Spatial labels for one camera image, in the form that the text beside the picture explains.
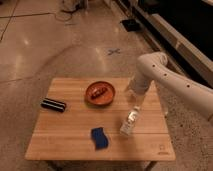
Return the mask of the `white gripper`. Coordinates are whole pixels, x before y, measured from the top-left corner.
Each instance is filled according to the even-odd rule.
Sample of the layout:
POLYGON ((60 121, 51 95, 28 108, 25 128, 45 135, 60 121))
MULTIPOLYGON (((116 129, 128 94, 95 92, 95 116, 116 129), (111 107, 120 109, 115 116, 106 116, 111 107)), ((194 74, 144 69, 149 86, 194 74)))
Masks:
POLYGON ((131 107, 141 108, 145 99, 146 91, 135 91, 130 85, 128 85, 124 91, 126 100, 131 107))

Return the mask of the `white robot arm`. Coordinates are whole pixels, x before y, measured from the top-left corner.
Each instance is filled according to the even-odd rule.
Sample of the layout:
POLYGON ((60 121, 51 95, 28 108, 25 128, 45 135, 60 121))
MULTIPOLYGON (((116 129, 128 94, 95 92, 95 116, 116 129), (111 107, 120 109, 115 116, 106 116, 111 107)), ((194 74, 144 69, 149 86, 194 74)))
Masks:
POLYGON ((152 81, 157 81, 213 125, 213 89, 179 75, 167 68, 168 58, 163 52, 141 55, 128 89, 136 99, 144 96, 152 81))

